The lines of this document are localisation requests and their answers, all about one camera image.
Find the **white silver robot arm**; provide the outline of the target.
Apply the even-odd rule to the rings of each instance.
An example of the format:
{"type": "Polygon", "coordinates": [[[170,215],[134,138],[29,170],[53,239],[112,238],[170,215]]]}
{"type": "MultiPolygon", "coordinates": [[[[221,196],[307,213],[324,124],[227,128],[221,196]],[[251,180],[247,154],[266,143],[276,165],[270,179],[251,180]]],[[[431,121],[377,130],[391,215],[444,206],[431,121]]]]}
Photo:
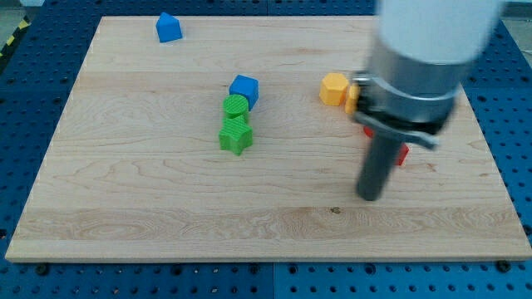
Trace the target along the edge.
{"type": "Polygon", "coordinates": [[[355,122],[373,132],[357,194],[379,199],[401,147],[429,150],[453,111],[461,80],[485,49],[504,10],[502,0],[377,3],[377,30],[360,88],[355,122]]]}

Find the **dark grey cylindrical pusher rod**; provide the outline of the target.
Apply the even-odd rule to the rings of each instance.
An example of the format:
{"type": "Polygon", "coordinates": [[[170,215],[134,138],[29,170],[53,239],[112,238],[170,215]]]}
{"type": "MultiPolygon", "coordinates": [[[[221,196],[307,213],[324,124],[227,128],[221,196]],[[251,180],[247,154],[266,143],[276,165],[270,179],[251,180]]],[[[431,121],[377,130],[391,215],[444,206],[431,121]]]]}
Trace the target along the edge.
{"type": "Polygon", "coordinates": [[[401,141],[380,134],[373,136],[356,185],[362,199],[375,201],[381,197],[401,145],[401,141]]]}

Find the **yellow block behind arm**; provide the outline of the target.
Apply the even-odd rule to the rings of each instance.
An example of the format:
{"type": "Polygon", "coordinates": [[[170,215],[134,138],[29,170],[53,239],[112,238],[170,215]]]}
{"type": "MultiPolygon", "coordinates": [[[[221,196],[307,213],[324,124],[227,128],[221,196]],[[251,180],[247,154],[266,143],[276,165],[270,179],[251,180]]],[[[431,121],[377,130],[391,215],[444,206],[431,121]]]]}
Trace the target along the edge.
{"type": "Polygon", "coordinates": [[[357,101],[359,98],[360,87],[357,84],[351,84],[347,88],[344,111],[348,115],[353,115],[357,110],[357,101]]]}

